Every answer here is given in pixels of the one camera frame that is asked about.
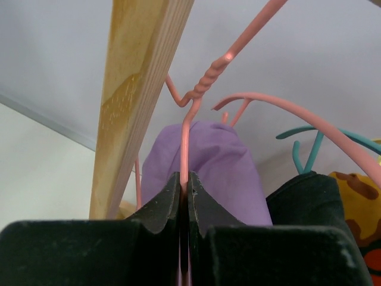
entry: lavender fabric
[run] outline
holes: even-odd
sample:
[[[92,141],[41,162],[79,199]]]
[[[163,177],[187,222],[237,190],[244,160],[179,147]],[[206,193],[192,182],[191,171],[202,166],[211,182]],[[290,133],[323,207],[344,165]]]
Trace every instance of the lavender fabric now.
[[[165,127],[142,167],[142,204],[157,195],[180,171],[181,124]],[[272,225],[260,177],[250,150],[228,125],[193,122],[189,132],[189,170],[228,212],[247,225]]]

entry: purple cloth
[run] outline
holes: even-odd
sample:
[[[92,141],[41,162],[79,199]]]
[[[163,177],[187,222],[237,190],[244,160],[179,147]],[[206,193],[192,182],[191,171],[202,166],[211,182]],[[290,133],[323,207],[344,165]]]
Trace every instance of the purple cloth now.
[[[157,195],[180,171],[181,124],[165,127],[142,168],[142,204]],[[206,192],[247,225],[272,225],[260,177],[250,150],[228,125],[193,122],[189,132],[189,170]]]

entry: brown spot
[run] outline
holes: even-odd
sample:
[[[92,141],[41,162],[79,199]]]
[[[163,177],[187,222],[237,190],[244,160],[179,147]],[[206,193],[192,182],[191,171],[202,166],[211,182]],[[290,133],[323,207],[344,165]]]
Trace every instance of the brown spot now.
[[[377,224],[377,228],[376,228],[376,231],[374,232],[374,234],[363,239],[363,240],[360,238],[361,228],[355,220],[348,219],[348,220],[346,220],[346,224],[349,226],[349,228],[353,234],[353,237],[356,240],[357,246],[359,246],[359,247],[366,247],[369,244],[371,244],[373,241],[381,240],[381,219],[379,219],[379,222]]]
[[[335,172],[338,179],[346,181],[348,186],[351,187],[356,193],[362,195],[368,200],[375,200],[379,196],[379,192],[370,185],[361,182],[356,174],[343,174]]]

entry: white surface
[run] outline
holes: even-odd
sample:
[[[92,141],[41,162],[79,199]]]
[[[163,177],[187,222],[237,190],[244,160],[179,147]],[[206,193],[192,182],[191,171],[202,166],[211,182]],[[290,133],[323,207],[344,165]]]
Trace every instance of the white surface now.
[[[94,155],[0,104],[0,231],[16,220],[87,219]],[[124,199],[136,201],[133,176]]]
[[[182,94],[193,88],[265,3],[195,1],[170,68]],[[93,147],[110,12],[111,0],[0,1],[0,95]],[[366,0],[288,1],[205,95],[198,119],[220,120],[221,113],[210,111],[220,98],[258,91],[291,100],[352,132],[381,136],[380,26],[381,9]],[[238,105],[227,108],[231,117]],[[163,89],[142,144],[142,161],[159,131],[180,123],[187,109],[176,107]],[[307,148],[316,133],[285,141],[275,136],[303,124],[277,107],[255,103],[236,125],[265,189],[295,174],[290,167],[293,140]],[[358,170],[333,144],[324,144],[314,169]]]

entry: pink fabric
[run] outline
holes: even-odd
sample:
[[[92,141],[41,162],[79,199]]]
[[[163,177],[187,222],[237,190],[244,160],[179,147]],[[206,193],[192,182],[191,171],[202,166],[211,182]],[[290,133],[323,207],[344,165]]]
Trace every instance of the pink fabric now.
[[[181,124],[165,127],[142,166],[142,204],[157,195],[180,170]],[[251,152],[233,128],[216,122],[192,122],[189,170],[205,190],[248,225],[272,225]]]

